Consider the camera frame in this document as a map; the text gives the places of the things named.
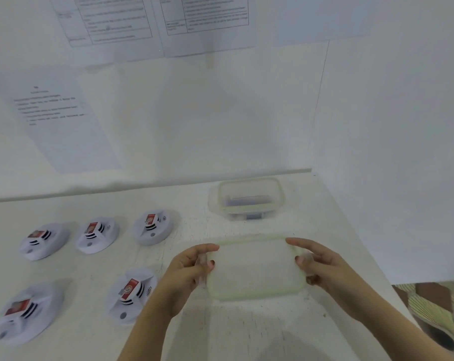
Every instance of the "person's left hand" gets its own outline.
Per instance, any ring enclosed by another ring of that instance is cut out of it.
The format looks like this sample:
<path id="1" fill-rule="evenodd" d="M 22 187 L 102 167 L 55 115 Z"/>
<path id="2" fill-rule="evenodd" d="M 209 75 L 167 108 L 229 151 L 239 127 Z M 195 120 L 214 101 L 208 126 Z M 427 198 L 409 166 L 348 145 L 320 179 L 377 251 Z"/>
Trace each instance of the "person's left hand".
<path id="1" fill-rule="evenodd" d="M 152 292 L 146 308 L 165 310 L 171 318 L 176 316 L 197 287 L 196 279 L 206 277 L 215 267 L 213 261 L 196 265 L 197 258 L 218 249 L 217 244 L 198 244 L 176 255 Z"/>

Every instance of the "forearm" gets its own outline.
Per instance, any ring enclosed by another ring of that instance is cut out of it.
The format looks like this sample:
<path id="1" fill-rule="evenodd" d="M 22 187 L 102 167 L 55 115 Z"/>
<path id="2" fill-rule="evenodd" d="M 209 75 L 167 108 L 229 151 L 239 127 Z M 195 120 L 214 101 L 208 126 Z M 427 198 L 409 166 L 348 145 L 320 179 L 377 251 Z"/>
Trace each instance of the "forearm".
<path id="1" fill-rule="evenodd" d="M 118 361 L 160 361 L 171 317 L 168 312 L 148 305 L 139 315 Z"/>
<path id="2" fill-rule="evenodd" d="M 454 356 L 378 294 L 368 301 L 362 323 L 393 361 L 454 361 Z"/>

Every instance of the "white table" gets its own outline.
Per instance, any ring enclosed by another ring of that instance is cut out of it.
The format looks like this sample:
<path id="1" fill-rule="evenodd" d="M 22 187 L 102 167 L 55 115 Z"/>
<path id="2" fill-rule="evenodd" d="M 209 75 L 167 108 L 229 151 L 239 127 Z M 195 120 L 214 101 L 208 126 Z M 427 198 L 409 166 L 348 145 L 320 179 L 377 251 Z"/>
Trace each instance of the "white table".
<path id="1" fill-rule="evenodd" d="M 0 203 L 0 309 L 8 298 L 37 282 L 65 289 L 58 318 L 29 343 L 0 345 L 3 360 L 115 360 L 130 328 L 105 316 L 108 287 L 128 268 L 147 266 L 161 276 L 171 258 L 190 242 L 251 233 L 309 237 L 338 251 L 404 315 L 410 318 L 377 264 L 359 241 L 318 176 L 281 175 L 287 204 L 274 218 L 229 221 L 209 211 L 215 183 L 138 189 L 42 200 Z M 133 221 L 149 208 L 178 215 L 170 237 L 140 247 L 130 234 Z M 74 238 L 54 255 L 30 262 L 18 253 L 20 240 L 35 227 L 62 222 L 73 230 L 97 216 L 115 217 L 119 238 L 109 248 L 85 255 Z M 163 360 L 381 360 L 388 359 L 360 323 L 345 315 L 322 290 L 265 300 L 220 303 L 197 289 L 172 323 Z"/>

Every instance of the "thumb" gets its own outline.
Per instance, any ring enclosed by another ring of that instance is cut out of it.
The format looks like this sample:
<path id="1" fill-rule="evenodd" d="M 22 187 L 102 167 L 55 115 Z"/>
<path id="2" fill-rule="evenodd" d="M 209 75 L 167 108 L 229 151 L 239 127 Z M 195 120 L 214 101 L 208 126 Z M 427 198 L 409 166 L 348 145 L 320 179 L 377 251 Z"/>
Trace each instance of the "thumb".
<path id="1" fill-rule="evenodd" d="M 196 280 L 200 277 L 206 277 L 215 267 L 215 262 L 207 261 L 204 264 L 198 264 L 192 267 L 187 267 L 185 273 L 189 280 Z"/>
<path id="2" fill-rule="evenodd" d="M 323 263 L 315 262 L 312 258 L 307 259 L 302 256 L 296 256 L 295 263 L 307 276 L 328 277 L 329 265 L 324 265 Z"/>

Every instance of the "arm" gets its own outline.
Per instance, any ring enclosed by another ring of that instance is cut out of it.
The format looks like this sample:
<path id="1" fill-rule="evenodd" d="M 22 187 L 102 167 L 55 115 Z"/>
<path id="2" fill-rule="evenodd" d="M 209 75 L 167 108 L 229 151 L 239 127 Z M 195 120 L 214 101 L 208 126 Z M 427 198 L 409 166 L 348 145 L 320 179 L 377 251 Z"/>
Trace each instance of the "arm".
<path id="1" fill-rule="evenodd" d="M 216 244 L 200 244 L 175 256 L 138 316 L 118 361 L 160 361 L 170 320 L 184 307 L 197 279 L 214 268 L 213 261 L 195 265 L 198 256 L 218 248 Z"/>
<path id="2" fill-rule="evenodd" d="M 351 317 L 362 322 L 393 361 L 454 361 L 454 356 L 377 294 L 336 252 L 301 238 L 286 242 L 314 253 L 314 260 L 296 256 L 309 285 L 327 291 Z"/>

